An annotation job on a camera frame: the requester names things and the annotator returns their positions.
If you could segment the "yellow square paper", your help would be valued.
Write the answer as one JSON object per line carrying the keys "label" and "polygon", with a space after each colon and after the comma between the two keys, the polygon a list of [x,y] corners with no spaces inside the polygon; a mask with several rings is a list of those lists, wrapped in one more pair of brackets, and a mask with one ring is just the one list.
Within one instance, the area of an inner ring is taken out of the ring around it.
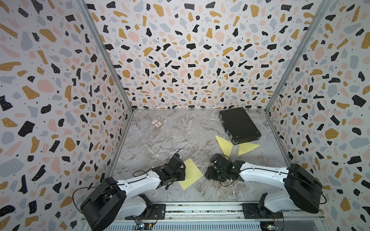
{"label": "yellow square paper", "polygon": [[180,181],[179,184],[183,190],[186,190],[191,185],[193,185],[196,181],[203,177],[202,172],[196,166],[192,159],[188,159],[184,162],[186,166],[185,171],[185,180]]}
{"label": "yellow square paper", "polygon": [[241,143],[239,145],[239,150],[238,150],[238,156],[241,156],[243,154],[246,154],[256,148],[260,147],[259,144],[255,144],[255,143]]}
{"label": "yellow square paper", "polygon": [[230,154],[232,152],[232,149],[233,149],[233,143],[227,141],[226,139],[222,138],[222,137],[219,137],[219,136],[215,136],[222,152],[224,155],[226,155],[227,157],[230,157]]}

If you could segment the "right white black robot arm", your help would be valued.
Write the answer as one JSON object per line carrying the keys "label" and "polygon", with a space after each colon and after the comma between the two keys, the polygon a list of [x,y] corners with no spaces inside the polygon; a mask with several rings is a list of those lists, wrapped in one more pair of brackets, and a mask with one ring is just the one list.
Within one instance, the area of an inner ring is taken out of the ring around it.
{"label": "right white black robot arm", "polygon": [[284,210],[302,210],[317,214],[320,209],[322,184],[298,164],[289,167],[264,167],[245,161],[231,161],[229,157],[215,154],[205,177],[220,183],[259,182],[280,188],[276,193],[263,193],[252,206],[252,216],[268,218]]}

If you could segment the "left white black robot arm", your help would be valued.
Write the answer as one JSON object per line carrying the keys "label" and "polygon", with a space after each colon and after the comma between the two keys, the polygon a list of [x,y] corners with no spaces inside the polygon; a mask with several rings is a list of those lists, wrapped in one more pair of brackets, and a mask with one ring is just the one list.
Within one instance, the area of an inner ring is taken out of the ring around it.
{"label": "left white black robot arm", "polygon": [[91,230],[103,231],[116,219],[150,214],[153,204],[145,192],[169,188],[174,182],[184,181],[185,176],[186,165],[175,153],[168,163],[144,171],[142,175],[127,180],[104,179],[76,208]]}

